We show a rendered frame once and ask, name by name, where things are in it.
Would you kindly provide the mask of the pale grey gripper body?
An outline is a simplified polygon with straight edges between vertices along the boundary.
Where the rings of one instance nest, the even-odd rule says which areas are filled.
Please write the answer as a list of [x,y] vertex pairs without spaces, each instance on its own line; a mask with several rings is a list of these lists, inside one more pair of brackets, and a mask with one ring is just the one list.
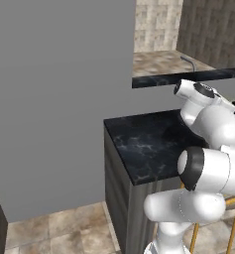
[[214,94],[214,104],[221,107],[227,108],[231,112],[235,112],[235,105],[223,97],[221,94]]

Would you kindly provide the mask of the grey counter cabinet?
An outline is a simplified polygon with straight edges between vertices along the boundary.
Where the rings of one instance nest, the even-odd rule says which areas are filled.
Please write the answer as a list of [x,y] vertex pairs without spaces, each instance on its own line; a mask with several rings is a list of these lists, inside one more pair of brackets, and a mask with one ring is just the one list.
[[107,130],[104,130],[104,162],[105,199],[121,252],[143,254],[155,228],[144,213],[144,199],[150,193],[178,189],[180,179],[134,186]]

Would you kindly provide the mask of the grey curved tap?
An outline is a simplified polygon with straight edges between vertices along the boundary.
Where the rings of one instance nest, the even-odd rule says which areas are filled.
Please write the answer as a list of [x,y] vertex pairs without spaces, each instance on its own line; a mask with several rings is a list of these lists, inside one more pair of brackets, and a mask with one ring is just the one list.
[[191,59],[189,59],[189,58],[186,57],[186,56],[180,56],[180,59],[183,60],[183,61],[185,61],[185,62],[187,62],[187,63],[189,63],[189,64],[191,64],[191,66],[192,66],[192,71],[193,71],[193,72],[196,72],[196,65],[195,65],[195,63],[194,63]]

